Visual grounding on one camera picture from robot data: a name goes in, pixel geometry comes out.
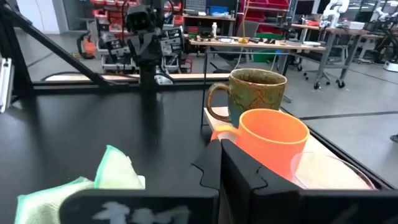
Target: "black table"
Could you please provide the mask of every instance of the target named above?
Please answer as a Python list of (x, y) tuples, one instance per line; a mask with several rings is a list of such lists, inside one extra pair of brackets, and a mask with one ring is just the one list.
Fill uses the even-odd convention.
[[(107, 144), (130, 157), (147, 189), (184, 175), (210, 140), (210, 128), (200, 128), (201, 90), (158, 93), (158, 103), (145, 97), (42, 95), (0, 115), (2, 223), (13, 222), (18, 195), (94, 180)], [(226, 106), (225, 93), (213, 98)]]

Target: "gray floor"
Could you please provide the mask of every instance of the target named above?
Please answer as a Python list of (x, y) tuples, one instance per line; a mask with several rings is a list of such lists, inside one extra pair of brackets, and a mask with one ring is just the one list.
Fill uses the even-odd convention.
[[(76, 38), (79, 34), (51, 35), (53, 41), (69, 52), (76, 52)], [(50, 51), (23, 32), (18, 32), (27, 64), (33, 81), (61, 71), (74, 71), (71, 66), (49, 55)], [(194, 60), (193, 72), (203, 72), (203, 57)], [(226, 65), (220, 58), (211, 57), (217, 65)], [(85, 65), (101, 72), (100, 62), (84, 60)], [(265, 63), (249, 63), (242, 67), (270, 68)], [(312, 62), (303, 63), (304, 70), (317, 69)], [(329, 70), (334, 77), (339, 70)], [(283, 107), (294, 115), (305, 118), (338, 114), (356, 114), (345, 118), (310, 119), (308, 125), (332, 140), (336, 145), (368, 166), (375, 173), (398, 187), (398, 143), (389, 136), (398, 133), (398, 73), (385, 71), (380, 65), (358, 65), (353, 63), (346, 77), (346, 87), (339, 89), (332, 82), (330, 86), (322, 82), (319, 90), (313, 83), (305, 81), (302, 72), (288, 70), (286, 94), (292, 96), (293, 103), (283, 103)], [(362, 116), (361, 113), (392, 111), (397, 114)]]

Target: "green cloth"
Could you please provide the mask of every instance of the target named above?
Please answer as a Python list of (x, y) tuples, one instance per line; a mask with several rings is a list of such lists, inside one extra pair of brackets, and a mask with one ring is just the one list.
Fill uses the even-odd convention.
[(86, 189), (145, 189), (145, 177), (137, 176), (130, 158), (107, 146), (95, 181), (84, 177), (47, 190), (18, 196), (15, 224), (59, 224), (58, 210), (72, 194)]

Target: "green bin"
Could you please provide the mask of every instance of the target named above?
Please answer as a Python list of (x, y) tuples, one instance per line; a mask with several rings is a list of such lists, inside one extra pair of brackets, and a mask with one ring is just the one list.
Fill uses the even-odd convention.
[[(279, 39), (282, 38), (282, 34), (273, 34), (273, 33), (257, 33), (256, 34), (257, 38), (267, 38), (267, 39)], [(275, 52), (276, 50), (258, 50), (255, 52)], [(253, 56), (253, 61), (254, 62), (267, 62), (269, 60), (273, 60), (275, 57), (275, 55), (259, 55), (259, 54), (255, 54)]]

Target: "mug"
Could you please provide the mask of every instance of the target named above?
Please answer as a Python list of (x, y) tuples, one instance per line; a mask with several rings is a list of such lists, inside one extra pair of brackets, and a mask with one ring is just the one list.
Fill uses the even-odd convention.
[[(238, 127), (240, 115), (247, 110), (279, 110), (286, 82), (287, 79), (283, 75), (275, 72), (254, 68), (236, 69), (229, 76), (229, 85), (216, 83), (209, 88), (206, 108), (212, 117), (231, 122), (234, 127)], [(211, 97), (218, 89), (228, 92), (229, 116), (220, 116), (211, 108)]]
[(303, 151), (310, 136), (310, 130), (301, 120), (270, 109), (244, 112), (239, 118), (238, 129), (228, 124), (217, 126), (211, 140), (223, 132), (236, 135), (235, 144), (238, 147), (290, 181), (295, 172), (290, 162), (294, 155)]

